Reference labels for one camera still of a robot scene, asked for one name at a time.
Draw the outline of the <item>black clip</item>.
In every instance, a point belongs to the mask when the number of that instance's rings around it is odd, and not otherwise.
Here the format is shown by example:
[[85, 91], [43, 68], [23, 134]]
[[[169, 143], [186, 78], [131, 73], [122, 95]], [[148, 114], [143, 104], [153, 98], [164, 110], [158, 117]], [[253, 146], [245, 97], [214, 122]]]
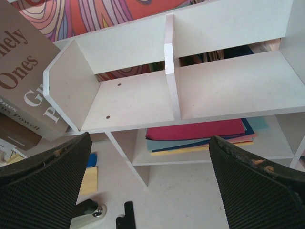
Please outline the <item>black clip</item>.
[[118, 216], [116, 218], [117, 229], [136, 229], [133, 202], [127, 201], [124, 203], [124, 216]]

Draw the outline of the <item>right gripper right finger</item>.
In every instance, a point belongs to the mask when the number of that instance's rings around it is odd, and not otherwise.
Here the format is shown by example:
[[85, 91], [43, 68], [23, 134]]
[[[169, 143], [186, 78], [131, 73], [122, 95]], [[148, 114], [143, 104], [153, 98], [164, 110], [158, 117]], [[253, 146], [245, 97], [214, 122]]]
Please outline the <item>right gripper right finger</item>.
[[303, 229], [305, 174], [213, 136], [209, 152], [231, 229]]

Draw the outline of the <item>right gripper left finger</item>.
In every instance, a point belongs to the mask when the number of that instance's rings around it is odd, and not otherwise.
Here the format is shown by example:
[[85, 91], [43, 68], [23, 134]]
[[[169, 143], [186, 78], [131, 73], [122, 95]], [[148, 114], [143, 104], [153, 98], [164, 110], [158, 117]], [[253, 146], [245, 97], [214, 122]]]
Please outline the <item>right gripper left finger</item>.
[[92, 140], [81, 134], [0, 168], [2, 229], [68, 229]]

